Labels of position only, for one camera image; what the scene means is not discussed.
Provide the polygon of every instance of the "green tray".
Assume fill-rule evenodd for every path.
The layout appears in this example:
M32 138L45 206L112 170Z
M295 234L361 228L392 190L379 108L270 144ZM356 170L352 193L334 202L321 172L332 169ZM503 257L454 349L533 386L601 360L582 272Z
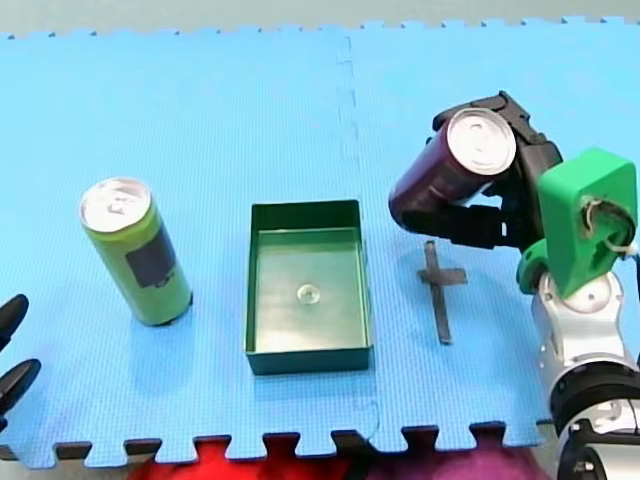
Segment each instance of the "green tray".
M369 366L355 200L254 205L245 351L256 375Z

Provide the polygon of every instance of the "green gripper mount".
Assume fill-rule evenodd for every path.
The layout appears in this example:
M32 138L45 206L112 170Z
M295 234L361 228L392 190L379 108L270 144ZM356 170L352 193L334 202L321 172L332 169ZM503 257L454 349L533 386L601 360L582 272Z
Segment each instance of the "green gripper mount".
M544 271L564 298L611 271L621 255L611 245L629 244L637 225L635 165L598 148L563 162L538 180L545 238L524 251L520 290L533 294Z

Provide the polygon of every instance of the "silver robot arm segment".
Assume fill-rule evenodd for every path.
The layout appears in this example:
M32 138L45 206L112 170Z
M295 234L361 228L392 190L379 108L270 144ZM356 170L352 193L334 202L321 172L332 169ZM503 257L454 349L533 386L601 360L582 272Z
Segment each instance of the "silver robot arm segment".
M607 273L569 298L544 273L532 313L558 445L558 480L640 479L640 373L619 319L624 296Z

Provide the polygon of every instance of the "aluminum can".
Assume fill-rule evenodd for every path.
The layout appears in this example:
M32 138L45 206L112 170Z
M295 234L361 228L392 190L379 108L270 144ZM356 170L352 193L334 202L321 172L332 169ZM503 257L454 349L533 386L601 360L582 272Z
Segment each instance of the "aluminum can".
M464 108L445 122L389 196L389 210L403 228L408 211L465 204L513 164L513 130L497 113Z
M151 191L131 178L110 178L80 202L85 232L134 316L164 325L182 315L193 295Z

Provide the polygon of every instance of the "can lid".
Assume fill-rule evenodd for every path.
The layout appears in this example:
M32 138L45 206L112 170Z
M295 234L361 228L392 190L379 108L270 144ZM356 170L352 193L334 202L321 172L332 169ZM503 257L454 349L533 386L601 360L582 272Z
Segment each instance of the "can lid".
M449 149L455 159L478 175L498 175L516 156L516 138L497 113L486 108L463 108L447 127Z
M131 178L109 178L91 187L80 201L80 218L89 230L118 232L136 224L151 207L151 192Z

